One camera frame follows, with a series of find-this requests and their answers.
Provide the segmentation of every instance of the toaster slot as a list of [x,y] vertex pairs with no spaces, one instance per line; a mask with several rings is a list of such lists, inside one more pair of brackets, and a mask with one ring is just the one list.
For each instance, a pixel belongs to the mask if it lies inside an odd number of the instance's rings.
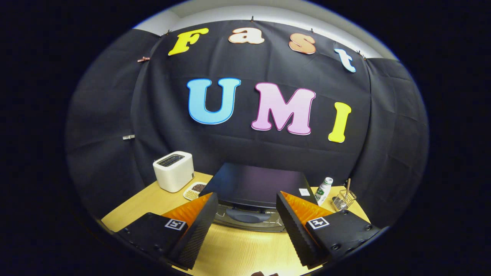
[[173,154],[167,158],[165,158],[164,160],[158,162],[157,164],[161,165],[161,166],[164,166],[164,167],[168,167],[174,163],[176,163],[177,161],[183,159],[184,156],[182,155],[179,155],[179,154]]

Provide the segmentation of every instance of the white wall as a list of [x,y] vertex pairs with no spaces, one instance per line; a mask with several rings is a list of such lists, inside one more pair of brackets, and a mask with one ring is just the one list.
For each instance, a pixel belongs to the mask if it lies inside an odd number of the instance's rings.
[[[298,0],[286,0],[285,3],[292,1],[305,4],[305,2]],[[282,23],[305,30],[310,30],[312,28],[315,33],[342,43],[355,51],[360,51],[366,57],[397,59],[385,45],[372,35],[346,19],[319,6],[316,6],[317,10],[330,15],[330,20],[335,21],[338,26],[299,12],[272,6],[225,6],[193,13],[200,8],[207,8],[206,6],[193,6],[192,4],[195,2],[204,3],[205,1],[195,0],[185,2],[184,4],[175,6],[149,18],[135,28],[162,35],[166,33],[168,29],[175,31],[197,24],[222,20],[250,20],[251,16],[254,16],[254,20],[258,21]],[[176,13],[187,16],[180,18]]]

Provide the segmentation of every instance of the letter u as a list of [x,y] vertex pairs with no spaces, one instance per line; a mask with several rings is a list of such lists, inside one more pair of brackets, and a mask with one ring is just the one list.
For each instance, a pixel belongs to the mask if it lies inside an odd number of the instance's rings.
[[222,87],[220,110],[211,112],[206,110],[206,89],[212,85],[209,79],[195,79],[188,82],[189,88],[189,115],[196,122],[205,125],[217,125],[228,120],[234,112],[235,89],[241,84],[236,78],[223,78],[218,81]]

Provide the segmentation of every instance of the black laptop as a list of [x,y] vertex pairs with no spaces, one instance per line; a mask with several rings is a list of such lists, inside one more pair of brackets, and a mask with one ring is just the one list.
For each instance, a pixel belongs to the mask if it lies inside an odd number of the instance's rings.
[[214,222],[266,232],[285,229],[276,211],[276,193],[284,191],[317,204],[305,175],[299,171],[224,163],[201,195],[218,195]]

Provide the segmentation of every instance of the bottle cap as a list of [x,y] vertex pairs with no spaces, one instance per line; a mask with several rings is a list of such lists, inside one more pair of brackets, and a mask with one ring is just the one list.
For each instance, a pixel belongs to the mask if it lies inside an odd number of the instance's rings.
[[331,185],[331,184],[332,184],[332,182],[333,182],[333,180],[332,180],[332,178],[330,178],[330,177],[326,177],[326,178],[324,179],[324,183],[326,183],[326,184],[328,184],[328,185]]

